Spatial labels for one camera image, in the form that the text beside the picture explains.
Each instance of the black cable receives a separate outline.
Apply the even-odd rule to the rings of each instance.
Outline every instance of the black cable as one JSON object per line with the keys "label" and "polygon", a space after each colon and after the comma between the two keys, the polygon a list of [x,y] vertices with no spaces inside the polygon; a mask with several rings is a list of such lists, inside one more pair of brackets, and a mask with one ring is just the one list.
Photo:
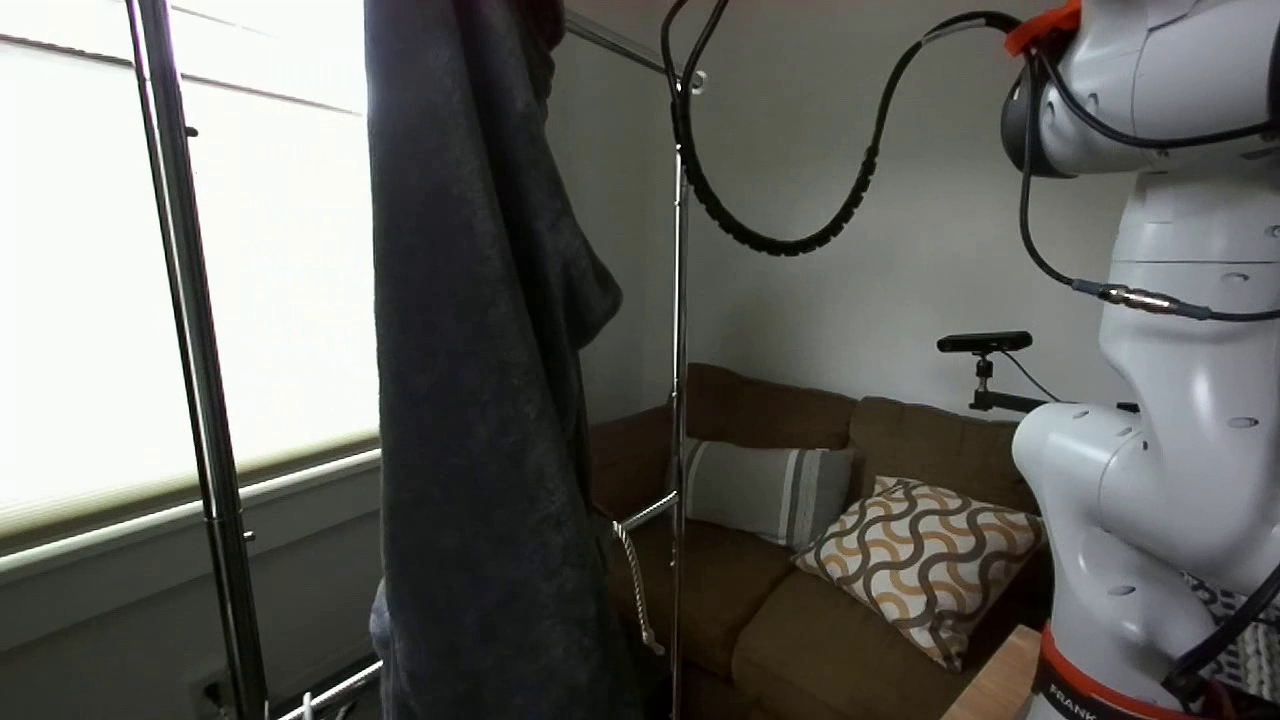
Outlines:
{"label": "black cable", "polygon": [[1038,248],[1034,248],[1034,231],[1032,231],[1032,180],[1034,180],[1034,147],[1038,147],[1038,136],[1034,136],[1034,123],[1038,123],[1038,91],[1045,91],[1045,74],[1034,72],[1032,62],[1034,46],[1026,53],[1026,62],[1025,62],[1025,74],[1018,74],[1018,89],[1026,91],[1026,123],[1025,123],[1025,180],[1018,180],[1018,196],[1015,196],[1015,228],[1018,228],[1018,238],[1025,238],[1025,250],[1032,255],[1032,262],[1064,282],[1064,289],[1075,289],[1075,278],[1061,267],[1050,267]]}
{"label": "black cable", "polygon": [[962,10],[962,15],[951,15],[951,18],[939,18],[937,27],[927,27],[886,72],[886,82],[881,91],[881,109],[877,109],[877,128],[873,128],[873,142],[862,147],[862,158],[859,158],[859,170],[845,196],[845,202],[831,213],[826,222],[818,222],[814,231],[801,236],[801,238],[778,238],[778,236],[762,236],[754,228],[746,228],[740,217],[732,217],[725,206],[725,201],[717,196],[705,165],[699,165],[699,152],[694,152],[694,136],[690,136],[690,89],[694,89],[694,68],[699,68],[699,56],[708,53],[718,18],[725,18],[725,8],[727,0],[717,0],[710,15],[705,18],[688,58],[684,58],[684,72],[677,78],[677,58],[672,58],[672,27],[677,27],[677,15],[688,8],[688,0],[677,0],[672,10],[665,15],[665,62],[667,62],[667,82],[672,82],[672,130],[677,130],[677,142],[679,142],[679,158],[684,158],[684,177],[694,191],[694,201],[708,206],[708,217],[732,236],[740,238],[742,248],[751,250],[769,250],[769,255],[805,255],[805,250],[814,250],[823,243],[831,243],[845,222],[855,217],[855,206],[862,202],[867,189],[873,189],[873,177],[877,177],[877,158],[881,158],[881,139],[883,139],[883,128],[886,128],[886,109],[892,109],[892,94],[909,72],[909,62],[919,56],[923,44],[948,36],[948,33],[959,33],[959,27],[997,27],[997,33],[1006,33],[1015,27],[1012,15],[1005,10]]}
{"label": "black cable", "polygon": [[1038,397],[1046,397],[1046,400],[1054,400],[1054,403],[1061,403],[1061,397],[1050,397],[1050,392],[1046,392],[1046,387],[1026,373],[1026,365],[1025,365],[1025,359],[1015,359],[1012,351],[1005,351],[1005,359],[1006,359],[1015,373],[1025,373],[1025,381],[1026,381],[1026,385],[1034,385],[1034,392],[1038,392]]}

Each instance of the wall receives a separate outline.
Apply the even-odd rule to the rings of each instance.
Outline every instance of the wall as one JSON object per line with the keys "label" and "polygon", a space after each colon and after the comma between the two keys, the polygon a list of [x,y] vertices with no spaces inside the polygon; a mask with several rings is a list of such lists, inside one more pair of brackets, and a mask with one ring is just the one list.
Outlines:
{"label": "wall", "polygon": [[[667,5],[580,8],[656,46]],[[778,236],[826,219],[855,177],[892,58],[951,10],[967,8],[732,0],[705,56],[710,82],[694,103],[699,152],[727,206]],[[814,255],[751,255],[694,213],[688,357],[855,397],[962,408],[972,359],[939,357],[937,341],[1026,329],[1034,349],[1018,357],[1061,397],[1124,397],[1096,351],[1099,308],[1046,282],[1018,248],[1018,177],[997,139],[1015,72],[991,33],[930,44],[900,82],[862,213]],[[1045,250],[1068,272],[1099,275],[1124,191],[1129,180],[1115,177],[1034,182]],[[642,262],[641,282],[656,291],[659,278],[648,272],[665,267]],[[997,387],[1032,392],[1005,359]]]}
{"label": "wall", "polygon": [[[374,465],[247,500],[259,645],[276,706],[369,654]],[[207,538],[194,506],[58,551],[3,560],[0,716],[174,720],[222,670]]]}
{"label": "wall", "polygon": [[622,308],[585,351],[592,418],[667,392],[672,139],[665,78],[580,36],[557,46],[546,139],[585,236],[622,289]]}

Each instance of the window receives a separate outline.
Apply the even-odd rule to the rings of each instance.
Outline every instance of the window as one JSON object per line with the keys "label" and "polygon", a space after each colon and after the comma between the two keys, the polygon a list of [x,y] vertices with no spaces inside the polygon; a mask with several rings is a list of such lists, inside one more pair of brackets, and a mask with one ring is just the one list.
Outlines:
{"label": "window", "polygon": [[[373,438],[358,0],[178,0],[170,33],[235,461]],[[0,546],[194,487],[125,46],[119,0],[0,8]]]}

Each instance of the couch cushion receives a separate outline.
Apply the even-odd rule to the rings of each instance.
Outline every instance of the couch cushion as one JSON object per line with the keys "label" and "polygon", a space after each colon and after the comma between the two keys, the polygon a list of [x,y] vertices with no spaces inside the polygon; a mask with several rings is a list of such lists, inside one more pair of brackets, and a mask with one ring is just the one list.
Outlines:
{"label": "couch cushion", "polygon": [[742,629],[732,680],[759,716],[939,716],[967,670],[948,670],[839,586],[790,572]]}
{"label": "couch cushion", "polygon": [[751,447],[845,447],[855,400],[688,365],[688,435]]}
{"label": "couch cushion", "polygon": [[[642,602],[648,618],[667,645],[672,629],[672,533],[665,521],[642,523],[632,533],[641,572],[642,572]],[[754,615],[771,582],[790,572],[790,551],[775,544],[759,544],[754,535],[710,528],[710,523],[684,523],[684,572],[679,572],[679,651],[727,675],[727,661],[736,647],[740,629]],[[609,586],[614,607],[635,618],[632,575],[620,551],[612,551]]]}
{"label": "couch cushion", "polygon": [[1034,497],[1012,465],[1012,426],[873,397],[855,403],[849,435],[862,450],[862,477],[919,477],[974,500],[1034,513]]}

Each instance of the metal pole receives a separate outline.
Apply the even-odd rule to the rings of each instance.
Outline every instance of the metal pole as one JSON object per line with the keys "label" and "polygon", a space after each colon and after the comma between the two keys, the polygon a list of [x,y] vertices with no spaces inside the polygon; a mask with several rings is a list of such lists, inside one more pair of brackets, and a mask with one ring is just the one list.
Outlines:
{"label": "metal pole", "polygon": [[262,654],[255,633],[250,575],[244,551],[235,450],[222,403],[222,374],[217,359],[207,272],[201,243],[201,213],[187,157],[182,94],[170,58],[169,0],[125,0],[130,33],[130,68],[147,130],[147,158],[157,182],[159,238],[169,262],[169,295],[182,357],[187,417],[201,468],[201,500],[207,528],[207,557],[219,597],[227,680],[235,689],[235,716],[266,716]]}
{"label": "metal pole", "polygon": [[684,670],[679,670],[679,575],[684,575],[684,408],[688,408],[688,392],[684,392],[684,243],[688,243],[688,191],[684,191],[684,157],[677,142],[677,243],[672,243],[672,461],[667,461],[667,477],[672,477],[672,638],[667,638],[667,661],[672,661],[672,720],[679,720],[679,689],[684,689]]}

